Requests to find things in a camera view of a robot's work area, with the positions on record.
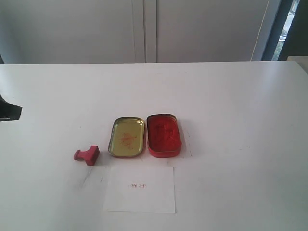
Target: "red ink pad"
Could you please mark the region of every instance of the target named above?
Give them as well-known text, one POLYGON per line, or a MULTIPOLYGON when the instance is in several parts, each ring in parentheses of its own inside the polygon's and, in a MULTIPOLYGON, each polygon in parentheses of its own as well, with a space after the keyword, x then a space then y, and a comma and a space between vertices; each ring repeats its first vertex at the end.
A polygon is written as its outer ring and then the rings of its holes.
POLYGON ((181 139, 174 115, 158 114, 147 118, 148 144, 152 156, 174 157, 180 153, 181 139))

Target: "white paper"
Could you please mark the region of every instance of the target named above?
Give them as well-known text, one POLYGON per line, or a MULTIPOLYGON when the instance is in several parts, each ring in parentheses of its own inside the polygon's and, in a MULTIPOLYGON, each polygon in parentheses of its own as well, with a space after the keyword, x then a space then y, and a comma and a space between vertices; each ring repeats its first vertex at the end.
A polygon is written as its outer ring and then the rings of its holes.
POLYGON ((104 210, 175 213, 173 167, 112 167, 104 210))

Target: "paper sheet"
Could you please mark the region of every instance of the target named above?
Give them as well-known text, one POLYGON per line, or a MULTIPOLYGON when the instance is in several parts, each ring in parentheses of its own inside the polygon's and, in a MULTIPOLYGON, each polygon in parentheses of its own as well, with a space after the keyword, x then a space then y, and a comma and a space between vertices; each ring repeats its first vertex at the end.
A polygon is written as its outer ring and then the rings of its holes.
POLYGON ((173 167, 112 167, 104 210, 175 213, 173 167))

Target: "red tin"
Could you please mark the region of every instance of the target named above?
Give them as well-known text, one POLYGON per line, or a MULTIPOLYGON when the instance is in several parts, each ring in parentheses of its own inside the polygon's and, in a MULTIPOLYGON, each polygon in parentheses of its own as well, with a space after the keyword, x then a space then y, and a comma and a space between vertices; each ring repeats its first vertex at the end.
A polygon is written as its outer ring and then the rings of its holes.
POLYGON ((174 157, 180 153, 181 139, 174 115, 158 114, 147 118, 148 145, 152 156, 174 157))

